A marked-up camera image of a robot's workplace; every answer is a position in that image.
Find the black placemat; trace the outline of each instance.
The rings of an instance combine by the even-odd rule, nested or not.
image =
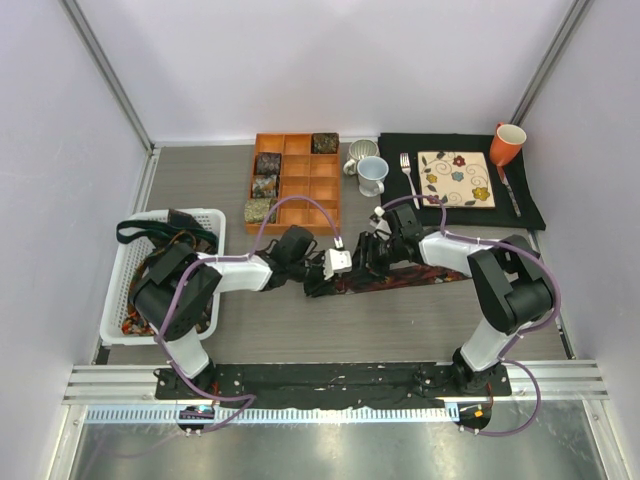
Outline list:
[[[493,135],[458,134],[414,134],[383,133],[378,138],[380,155],[389,164],[389,175],[384,182],[384,205],[394,198],[411,195],[407,177],[400,168],[400,154],[408,153],[411,160],[411,178],[416,191],[420,190],[418,174],[418,152],[434,150],[454,152],[483,152],[487,159],[489,177],[495,197],[495,208],[450,208],[447,210],[447,223],[454,225],[486,225],[491,227],[516,227],[544,230],[547,226],[536,206],[524,169],[522,152],[504,168],[509,184],[520,207],[521,217],[513,209],[507,188],[500,181],[496,167],[489,161],[489,147]],[[437,225],[440,221],[439,208],[421,208],[417,217],[423,225]]]

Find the metal frame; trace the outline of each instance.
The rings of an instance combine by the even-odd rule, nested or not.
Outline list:
[[[529,234],[529,242],[533,249],[540,253],[540,260],[544,261],[545,255],[542,251],[542,246],[540,245],[540,240],[538,237],[538,232],[535,230],[527,230]],[[567,335],[567,328],[565,326],[564,318],[562,316],[562,311],[556,317],[556,327],[558,328],[558,335],[560,335],[560,341],[562,342],[562,346],[564,347],[564,352],[567,355],[569,360],[575,360],[576,354],[573,350],[573,345],[571,343],[571,338]]]
[[[609,397],[598,366],[593,360],[524,362],[535,375],[543,401],[582,400],[609,478],[629,479],[619,442],[608,412]],[[60,434],[50,480],[69,478],[85,424],[91,423],[172,423],[184,405],[199,404],[193,399],[156,400],[157,378],[153,372],[166,365],[79,365],[73,368],[63,405],[67,418]],[[513,395],[495,401],[534,401],[535,392],[528,376],[518,367],[507,366]],[[333,413],[321,411],[249,411],[239,423],[355,423],[355,422],[442,422],[450,421],[459,401],[485,401],[486,398],[446,398],[444,409],[376,411],[371,409]],[[219,409],[222,417],[232,410]]]
[[[57,449],[47,476],[49,480],[68,480],[70,477],[89,410],[86,405],[71,405],[66,409],[66,418],[60,429]]]
[[[111,63],[109,62],[106,54],[104,53],[100,42],[98,42],[96,35],[93,33],[93,30],[89,25],[87,18],[82,12],[82,8],[80,8],[76,0],[59,1],[65,12],[67,13],[69,20],[78,32],[82,43],[87,48],[89,56],[93,59],[96,67],[98,67],[100,75],[102,75],[102,78],[109,87],[109,90],[111,90],[111,93],[113,93],[116,102],[118,102],[118,105],[120,105],[122,112],[127,117],[127,120],[129,120],[129,123],[131,124],[133,130],[136,132],[140,143],[142,143],[145,151],[151,153],[153,151],[153,142],[151,141],[151,138],[149,138],[149,135],[144,128],[144,125],[142,124],[138,113],[136,112],[135,108],[133,108],[133,104],[129,100],[124,87],[120,83],[118,76],[113,70],[113,67],[111,66]]]
[[[549,48],[536,69],[536,73],[533,74],[533,78],[520,99],[510,123],[514,125],[522,124],[592,3],[593,0],[574,0],[571,7],[569,7],[560,28],[553,40],[551,40]]]
[[[614,422],[608,412],[609,402],[585,400],[583,404],[607,477],[616,480],[630,479],[629,465],[620,449],[620,442],[613,428]]]
[[[543,400],[607,400],[604,382],[593,360],[525,362],[535,375]],[[166,365],[75,366],[64,395],[63,405],[168,404],[154,398],[157,378],[153,371]],[[535,392],[529,377],[518,367],[507,365],[513,395],[495,401],[531,401]],[[485,401],[484,397],[447,397],[447,401]],[[193,400],[180,402],[197,403]]]
[[[133,204],[132,214],[138,212],[144,212],[147,209],[147,202],[149,201],[149,195],[151,194],[151,186],[153,185],[153,178],[158,168],[158,159],[160,158],[160,148],[154,148],[145,160],[142,174],[140,175],[140,181],[138,182],[138,188],[136,189],[136,199]],[[95,341],[96,348],[94,350],[92,365],[106,365],[109,361],[110,347],[102,344],[102,338],[98,332],[98,338]]]

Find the wood grain surface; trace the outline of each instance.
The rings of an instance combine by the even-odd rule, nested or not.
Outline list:
[[[343,155],[347,145],[341,146]],[[226,252],[246,253],[255,237],[245,232],[243,208],[253,146],[163,148],[148,210],[217,208],[227,217]],[[342,235],[353,249],[379,198],[365,198],[357,179],[342,176]],[[456,227],[471,236],[504,238],[525,231]],[[270,237],[261,241],[268,244]],[[329,247],[330,237],[318,237]],[[289,282],[271,292],[222,295],[217,330],[204,341],[219,363],[428,361],[451,358],[482,314],[473,282],[310,299]],[[153,347],[113,346],[111,364],[163,363]],[[566,359],[554,326],[520,341],[511,358]]]

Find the led light strip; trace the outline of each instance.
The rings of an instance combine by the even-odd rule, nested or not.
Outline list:
[[[179,419],[186,405],[92,405],[85,424],[208,424],[220,422],[235,412],[231,408],[216,407],[214,420]],[[374,410],[368,407],[346,410],[283,410],[249,409],[233,423],[255,424],[339,424],[339,423],[406,423],[451,422],[459,419],[457,403],[446,403],[444,408],[420,408],[407,410]]]

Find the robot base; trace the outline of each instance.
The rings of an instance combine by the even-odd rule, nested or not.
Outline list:
[[[198,398],[171,369],[156,376],[158,400]],[[497,365],[488,382],[492,396],[511,395],[504,366]],[[488,396],[486,384],[464,391],[456,384],[454,367],[436,363],[223,364],[215,367],[209,391],[214,390],[222,396],[253,393],[252,408],[301,410],[437,408],[447,397]]]

